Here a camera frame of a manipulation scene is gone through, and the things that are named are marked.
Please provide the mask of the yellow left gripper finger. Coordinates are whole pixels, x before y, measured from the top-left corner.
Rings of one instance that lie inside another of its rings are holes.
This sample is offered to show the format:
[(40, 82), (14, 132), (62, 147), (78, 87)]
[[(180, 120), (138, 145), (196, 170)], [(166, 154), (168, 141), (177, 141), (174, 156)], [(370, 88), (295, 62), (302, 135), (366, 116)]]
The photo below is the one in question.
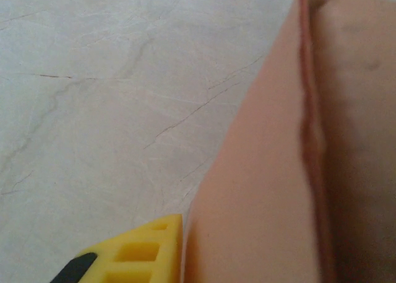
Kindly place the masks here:
[(94, 244), (53, 282), (180, 282), (183, 216), (172, 214)]

